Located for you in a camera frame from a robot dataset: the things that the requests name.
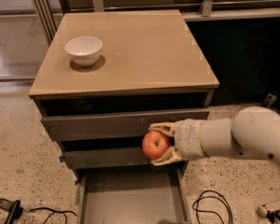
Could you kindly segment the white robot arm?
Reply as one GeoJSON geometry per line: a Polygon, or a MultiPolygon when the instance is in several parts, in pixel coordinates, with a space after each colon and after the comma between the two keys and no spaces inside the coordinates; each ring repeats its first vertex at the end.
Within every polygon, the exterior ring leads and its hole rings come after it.
{"type": "Polygon", "coordinates": [[[225,157],[267,160],[280,166],[280,115],[262,106],[250,106],[234,118],[184,119],[153,123],[174,139],[174,145],[151,162],[155,166],[202,158],[225,157]]]}

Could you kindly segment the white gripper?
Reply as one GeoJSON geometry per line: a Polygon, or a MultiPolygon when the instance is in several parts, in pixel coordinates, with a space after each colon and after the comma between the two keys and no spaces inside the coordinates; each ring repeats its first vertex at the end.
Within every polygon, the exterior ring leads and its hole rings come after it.
{"type": "Polygon", "coordinates": [[[176,122],[158,122],[149,125],[150,131],[159,131],[169,137],[175,136],[175,147],[169,147],[165,153],[151,163],[163,166],[180,161],[194,161],[204,158],[200,128],[202,119],[185,119],[176,122]]]}

